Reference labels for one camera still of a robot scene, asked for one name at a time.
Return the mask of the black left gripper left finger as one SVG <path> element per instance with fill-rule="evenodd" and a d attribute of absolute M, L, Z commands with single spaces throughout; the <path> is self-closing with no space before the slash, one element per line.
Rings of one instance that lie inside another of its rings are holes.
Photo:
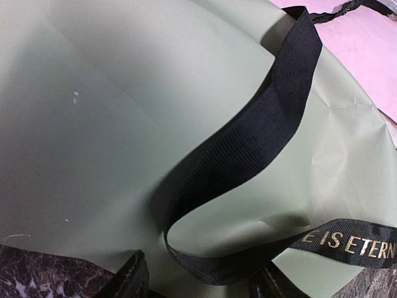
<path fill-rule="evenodd" d="M 149 297 L 148 283 L 145 254 L 136 251 L 109 282 L 105 297 Z"/>

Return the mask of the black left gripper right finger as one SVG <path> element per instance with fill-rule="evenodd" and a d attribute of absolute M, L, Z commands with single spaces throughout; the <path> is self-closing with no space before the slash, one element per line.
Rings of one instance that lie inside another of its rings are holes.
<path fill-rule="evenodd" d="M 297 288 L 275 264 L 269 263 L 248 279 L 249 297 L 296 297 Z"/>

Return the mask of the peach green wrapping paper sheet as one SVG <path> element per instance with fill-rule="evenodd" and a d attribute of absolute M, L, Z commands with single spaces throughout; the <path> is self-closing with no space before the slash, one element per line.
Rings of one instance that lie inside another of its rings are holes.
<path fill-rule="evenodd" d="M 269 86 L 295 23 L 286 8 L 1 2 L 2 297 L 105 297 L 136 251 L 149 297 L 249 297 L 249 278 L 205 284 L 168 248 L 220 258 L 336 219 L 396 229 L 385 119 L 319 37 L 294 136 L 255 177 L 163 232 L 188 170 Z M 326 232 L 315 240 L 331 244 Z M 296 297 L 330 297 L 367 269 L 293 248 L 271 263 Z"/>

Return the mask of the black lettered ribbon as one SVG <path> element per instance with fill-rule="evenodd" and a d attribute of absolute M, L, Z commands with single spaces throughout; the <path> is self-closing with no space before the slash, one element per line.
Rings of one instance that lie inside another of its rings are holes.
<path fill-rule="evenodd" d="M 163 232 L 183 216 L 249 181 L 263 171 L 296 133 L 303 117 L 322 42 L 315 25 L 360 6 L 349 1 L 335 13 L 309 13 L 303 6 L 285 12 L 295 23 L 274 61 L 269 86 L 214 137 L 177 188 Z M 329 246 L 308 237 L 326 232 Z M 306 233 L 254 246 L 220 258 L 191 256 L 168 248 L 172 259 L 199 281 L 225 286 L 250 278 L 288 248 L 353 266 L 384 269 L 396 263 L 396 229 L 355 219 L 336 219 Z"/>

